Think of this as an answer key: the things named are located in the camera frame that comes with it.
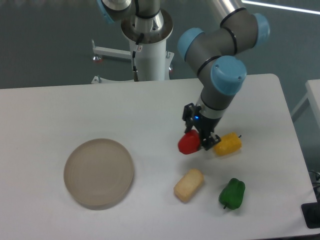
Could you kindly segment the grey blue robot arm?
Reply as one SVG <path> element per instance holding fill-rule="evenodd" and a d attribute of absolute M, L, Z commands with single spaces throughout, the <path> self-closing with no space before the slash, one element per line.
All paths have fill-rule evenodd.
<path fill-rule="evenodd" d="M 215 127 L 247 76 L 236 55 L 265 43 L 270 35 L 268 20 L 251 14 L 240 0 L 209 0 L 219 28 L 205 33 L 191 28 L 178 40 L 177 50 L 203 85 L 196 103 L 184 107 L 181 153 L 209 150 L 221 138 Z M 107 23 L 121 22 L 129 42 L 129 59 L 135 82 L 163 81 L 169 74 L 166 42 L 173 20 L 158 0 L 99 0 L 97 6 Z"/>

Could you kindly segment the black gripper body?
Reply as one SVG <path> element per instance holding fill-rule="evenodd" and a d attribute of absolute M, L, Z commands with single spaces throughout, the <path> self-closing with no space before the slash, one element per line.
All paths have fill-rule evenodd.
<path fill-rule="evenodd" d="M 192 122 L 199 133 L 200 140 L 203 142 L 211 137 L 211 133 L 215 131 L 215 127 L 221 118 L 208 118 L 204 116 L 200 110 L 200 106 L 193 107 Z"/>

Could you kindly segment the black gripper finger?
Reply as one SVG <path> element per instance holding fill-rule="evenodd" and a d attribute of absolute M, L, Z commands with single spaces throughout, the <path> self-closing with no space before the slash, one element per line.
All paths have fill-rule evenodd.
<path fill-rule="evenodd" d="M 188 133 L 192 130 L 193 127 L 199 123 L 199 113 L 201 110 L 200 105 L 194 105 L 189 103 L 184 106 L 182 120 L 185 122 L 185 133 Z"/>
<path fill-rule="evenodd" d="M 200 139 L 200 146 L 198 147 L 199 150 L 204 149 L 208 151 L 211 149 L 213 146 L 218 144 L 221 141 L 220 136 L 217 134 L 204 134 L 200 133 L 199 134 L 199 139 Z"/>

